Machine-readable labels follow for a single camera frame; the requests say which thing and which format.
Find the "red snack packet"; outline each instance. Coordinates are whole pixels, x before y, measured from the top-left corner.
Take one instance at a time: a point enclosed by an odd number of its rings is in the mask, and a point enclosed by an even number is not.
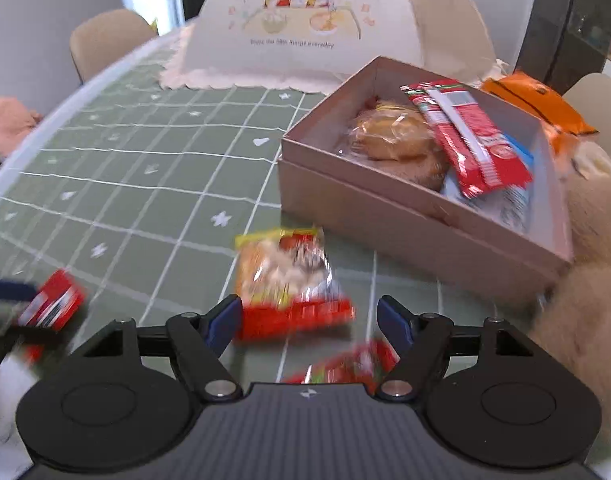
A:
[[[60,332],[84,300],[85,295],[79,285],[67,272],[59,269],[39,289],[34,300],[18,316],[16,323]],[[42,353],[41,345],[30,345],[27,348],[30,362],[37,361]]]
[[[399,358],[382,339],[372,339],[354,350],[322,364],[311,365],[306,373],[289,378],[292,384],[351,384],[364,383],[374,394],[383,378],[394,368]]]
[[[239,339],[278,337],[354,319],[351,301],[333,279],[318,229],[241,235],[236,247],[236,293],[243,303]]]
[[[466,198],[532,181],[506,136],[459,82],[444,79],[401,90],[431,124]]]

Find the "green grid tablecloth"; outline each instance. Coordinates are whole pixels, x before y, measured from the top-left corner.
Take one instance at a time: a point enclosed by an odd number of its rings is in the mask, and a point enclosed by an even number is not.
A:
[[[58,267],[69,269],[89,299],[78,343],[117,317],[153,325],[207,311],[233,288],[235,235],[302,225],[282,216],[276,159],[282,135],[323,96],[162,90],[161,56],[135,66],[56,131],[0,199],[0,275],[42,282]],[[288,377],[365,340],[377,330],[382,294],[457,324],[481,324],[497,312],[332,233],[326,247],[357,319],[287,340],[230,345],[223,361],[244,384]],[[455,360],[452,368],[472,363]],[[171,373],[162,358],[146,364]]]

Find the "cardboard box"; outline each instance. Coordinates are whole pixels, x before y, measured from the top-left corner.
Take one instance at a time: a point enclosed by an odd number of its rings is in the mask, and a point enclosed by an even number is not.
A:
[[[441,76],[378,57],[282,140],[283,209],[499,304],[525,304],[556,283],[572,259],[567,208],[548,142],[531,115],[476,89],[490,118],[534,155],[527,232],[360,161],[335,153],[366,99],[407,104],[400,86]]]

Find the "chair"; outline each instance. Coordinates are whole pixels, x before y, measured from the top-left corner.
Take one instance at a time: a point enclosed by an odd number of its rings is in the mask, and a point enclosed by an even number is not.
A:
[[[583,76],[563,98],[599,131],[597,138],[592,140],[611,158],[611,77],[606,74]]]
[[[154,37],[150,25],[128,9],[108,10],[81,23],[70,36],[70,52],[80,80],[89,81]]]

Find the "fluffy plush toy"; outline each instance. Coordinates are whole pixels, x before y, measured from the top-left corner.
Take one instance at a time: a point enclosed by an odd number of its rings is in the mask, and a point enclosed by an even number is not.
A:
[[[575,261],[530,336],[594,391],[611,438],[611,177],[566,186]]]

